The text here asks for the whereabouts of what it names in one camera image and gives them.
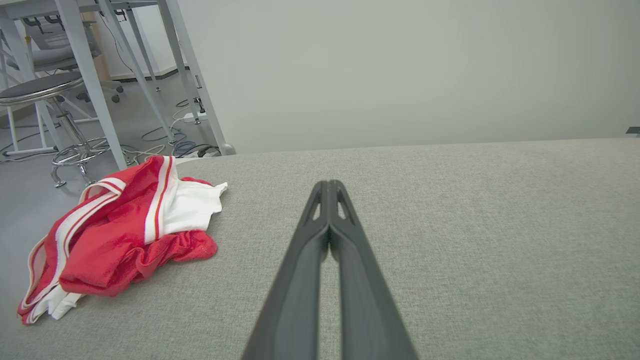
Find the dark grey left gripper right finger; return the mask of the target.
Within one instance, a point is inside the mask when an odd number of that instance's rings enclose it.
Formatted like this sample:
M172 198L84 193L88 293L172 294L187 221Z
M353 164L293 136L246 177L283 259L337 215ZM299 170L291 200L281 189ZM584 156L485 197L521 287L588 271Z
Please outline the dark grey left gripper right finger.
M342 360L419 360L345 185L329 182L330 249L339 264Z

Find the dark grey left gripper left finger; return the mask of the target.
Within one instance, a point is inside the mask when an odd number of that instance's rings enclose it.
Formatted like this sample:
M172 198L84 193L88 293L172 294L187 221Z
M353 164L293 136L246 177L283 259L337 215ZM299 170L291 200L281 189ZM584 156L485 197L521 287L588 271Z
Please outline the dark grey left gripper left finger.
M241 360L317 360L329 183L311 190Z

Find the red and white basketball jersey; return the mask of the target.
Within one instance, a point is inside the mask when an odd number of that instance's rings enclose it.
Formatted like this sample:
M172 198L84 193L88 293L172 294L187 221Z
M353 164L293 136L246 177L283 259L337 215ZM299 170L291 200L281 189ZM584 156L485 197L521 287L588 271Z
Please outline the red and white basketball jersey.
M60 319L84 296L117 296L169 261L215 255L207 229L228 184L179 177L176 161L155 155L82 192L30 251L29 289L17 308L24 325L44 313Z

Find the grey fabric sofa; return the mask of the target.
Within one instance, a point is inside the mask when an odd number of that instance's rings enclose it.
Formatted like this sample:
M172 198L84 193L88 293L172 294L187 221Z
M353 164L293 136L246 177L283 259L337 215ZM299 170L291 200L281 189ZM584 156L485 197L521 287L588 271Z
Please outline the grey fabric sofa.
M26 258L77 197L0 194L0 360L240 360L320 180L349 193L418 357L640 360L640 137L250 153L178 166L228 183L208 260L24 326Z

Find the round grey chrome stool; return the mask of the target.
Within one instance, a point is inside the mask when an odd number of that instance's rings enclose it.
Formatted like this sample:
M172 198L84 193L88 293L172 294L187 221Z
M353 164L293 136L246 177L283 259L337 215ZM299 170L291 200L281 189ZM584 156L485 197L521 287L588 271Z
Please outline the round grey chrome stool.
M80 131L75 121L73 121L69 112L62 108L62 102L59 99L62 93L78 88L83 84L82 75L77 71L70 71L28 80L0 92L0 105L2 106L46 101L55 105L60 111L59 123L75 143L57 151L52 158L50 175L57 188L66 185L66 181L62 180L58 175L58 169L60 167L77 166L86 185L89 186L93 184L94 181L87 173L86 164L111 150L105 137L87 138Z

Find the grey office chair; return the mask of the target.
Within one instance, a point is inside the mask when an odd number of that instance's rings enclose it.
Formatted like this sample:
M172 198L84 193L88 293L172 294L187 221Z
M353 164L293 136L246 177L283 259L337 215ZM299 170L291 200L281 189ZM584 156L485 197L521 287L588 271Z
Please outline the grey office chair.
M35 73L48 73L53 71L76 71L78 63L68 39L66 28L59 15L45 15L39 17L22 18L25 34L35 43L39 49L33 49L30 53L32 66ZM87 36L89 50L93 59L103 54L101 46L93 32L95 20L83 20L83 30ZM0 84L9 86L9 80L16 84L16 80L7 72L7 66L19 71L19 65L14 60L9 50L9 43L0 29ZM110 99L114 103L121 102L119 94L124 93L122 85L115 80L101 80L103 91L112 94Z

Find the white metal table frame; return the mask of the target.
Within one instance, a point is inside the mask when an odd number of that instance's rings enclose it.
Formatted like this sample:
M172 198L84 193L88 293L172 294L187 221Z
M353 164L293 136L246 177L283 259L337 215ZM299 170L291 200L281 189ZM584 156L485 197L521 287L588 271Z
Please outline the white metal table frame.
M178 0L151 1L158 5L174 61L188 100L191 100L196 95L201 97L205 105L206 118L220 153L224 156L235 154L235 149L226 141L223 135L201 67L195 56L195 43L190 40L188 35L186 27L190 25L191 21L183 16L182 11L179 9ZM23 79L29 81L35 79L35 72L27 56L25 39L19 34L15 22L18 19L43 16L50 13L61 16L62 25L64 25L68 35L71 50L73 50L73 54L78 61L78 69L93 101L93 107L103 134L105 134L106 141L112 149L112 155L118 169L124 170L127 164L122 153L121 142L118 139L103 90L99 84L99 76L90 54L89 41L82 24L82 13L98 10L105 14L107 22L112 26L116 42L127 51L131 51L130 43L128 43L121 26L115 18L115 3L110 2L110 0L0 0L0 30L6 36L7 43L14 60L19 66Z

